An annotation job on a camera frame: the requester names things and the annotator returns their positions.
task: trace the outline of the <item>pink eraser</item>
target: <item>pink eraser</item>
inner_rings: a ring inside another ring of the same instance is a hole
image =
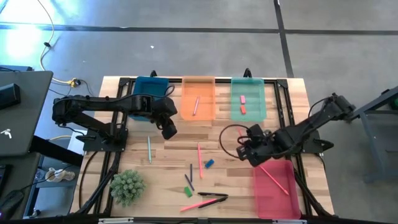
[[[241,103],[245,104],[245,102],[246,102],[246,99],[244,98],[244,95],[241,95]]]

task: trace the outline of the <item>orange bin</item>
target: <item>orange bin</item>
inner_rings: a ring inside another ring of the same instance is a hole
[[[214,120],[216,118],[215,88],[214,77],[183,77],[181,117],[187,121]]]

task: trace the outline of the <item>wooden tabletop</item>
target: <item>wooden tabletop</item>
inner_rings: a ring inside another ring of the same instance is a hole
[[[104,77],[99,96],[116,97],[120,77]],[[309,104],[304,80],[288,78],[289,92],[293,107],[294,119],[298,123],[307,117]],[[181,84],[176,83],[171,98],[177,109],[180,109]],[[131,207],[123,208],[114,203],[112,217],[213,217],[213,218],[258,218],[254,207],[252,167],[248,161],[240,161],[222,151],[218,144],[220,131],[229,124],[237,123],[230,120],[230,84],[216,84],[216,119],[214,121],[184,121],[179,114],[172,117],[178,133],[165,141],[154,124],[127,119],[129,137],[126,150],[122,153],[119,172],[126,169],[138,170],[142,174],[147,188],[143,196]],[[267,118],[260,124],[264,129],[274,131],[279,127],[275,93],[272,85],[265,85]],[[284,114],[287,114],[284,94],[280,91]],[[102,122],[110,122],[112,113],[96,112],[95,118]],[[253,123],[241,123],[250,126]],[[148,161],[147,137],[150,136],[152,146],[152,163]],[[239,136],[237,130],[231,128],[223,135],[223,144],[230,153],[235,154]],[[213,159],[215,163],[205,169],[201,179],[198,171],[197,143],[200,143],[202,160]],[[83,172],[91,153],[83,160],[80,173]],[[99,152],[87,168],[83,181],[82,203],[85,203],[100,179],[104,152]],[[319,158],[302,154],[308,188],[326,211],[333,213],[325,171]],[[193,164],[193,185],[195,192],[187,198],[184,187],[187,186],[184,174],[189,175],[190,164]],[[296,185],[300,209],[305,213],[300,188]],[[78,210],[78,189],[71,212]],[[106,205],[108,187],[104,191],[101,212]],[[192,209],[180,213],[182,207],[208,200],[196,195],[196,192],[217,192],[228,194],[229,198],[212,206]]]

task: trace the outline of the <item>concrete floor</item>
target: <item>concrete floor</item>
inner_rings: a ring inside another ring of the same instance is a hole
[[[271,0],[42,2],[54,23],[60,25],[278,28]],[[394,0],[279,2],[286,29],[398,30],[398,2]],[[49,20],[36,1],[9,0],[0,22],[48,24]],[[34,26],[1,29],[0,63],[40,70],[42,42],[49,36],[49,31]],[[287,76],[279,34],[57,31],[55,40],[55,47],[44,58],[45,68],[60,79],[86,80],[94,94],[98,94],[104,75],[149,75],[151,70],[159,75],[230,77],[240,76],[249,67],[255,77]],[[396,35],[288,34],[287,46],[294,77],[304,78],[311,103],[335,91],[361,106],[398,83]],[[51,89],[68,91],[68,87],[58,85],[51,85]],[[72,94],[85,95],[87,90],[81,86]],[[50,119],[56,97],[48,93],[37,126],[36,134],[43,138],[70,134]],[[320,133],[335,143],[325,153],[335,213],[345,218],[396,222],[398,182],[363,182],[363,175],[373,169],[373,161],[362,124],[330,123]]]

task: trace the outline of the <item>plastic bin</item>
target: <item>plastic bin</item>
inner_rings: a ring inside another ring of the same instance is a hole
[[[241,112],[241,96],[246,99]],[[231,119],[234,121],[263,121],[266,118],[266,95],[264,80],[261,78],[232,78],[231,81]]]
[[[260,166],[265,168],[289,195],[286,195],[259,166],[254,168],[254,196],[259,218],[299,219],[301,211],[292,162],[280,159],[267,161]]]
[[[181,117],[187,121],[209,121],[216,118],[214,77],[183,77]]]
[[[137,77],[132,94],[150,94],[156,96],[164,96],[168,85],[168,78]],[[136,121],[149,121],[149,119],[142,116],[130,115],[130,118]]]

